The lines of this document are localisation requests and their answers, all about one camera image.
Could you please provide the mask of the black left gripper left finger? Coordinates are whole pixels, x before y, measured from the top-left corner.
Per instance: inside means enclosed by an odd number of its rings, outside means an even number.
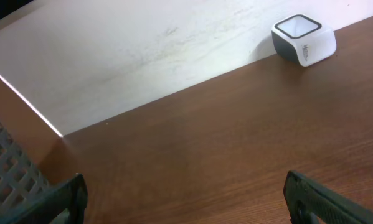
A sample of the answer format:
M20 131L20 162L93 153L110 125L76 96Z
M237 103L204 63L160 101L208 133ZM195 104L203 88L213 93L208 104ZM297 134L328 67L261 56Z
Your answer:
M50 223L63 211L68 215L64 223L83 223L87 207L88 191L82 174L59 183L42 192L36 199L27 202L0 216L2 223Z

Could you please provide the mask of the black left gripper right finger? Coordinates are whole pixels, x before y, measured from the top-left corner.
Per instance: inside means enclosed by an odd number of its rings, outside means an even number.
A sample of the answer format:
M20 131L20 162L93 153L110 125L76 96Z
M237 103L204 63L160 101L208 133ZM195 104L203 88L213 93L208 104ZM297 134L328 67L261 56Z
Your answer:
M373 212L297 171L287 173L283 195L292 224L373 223Z

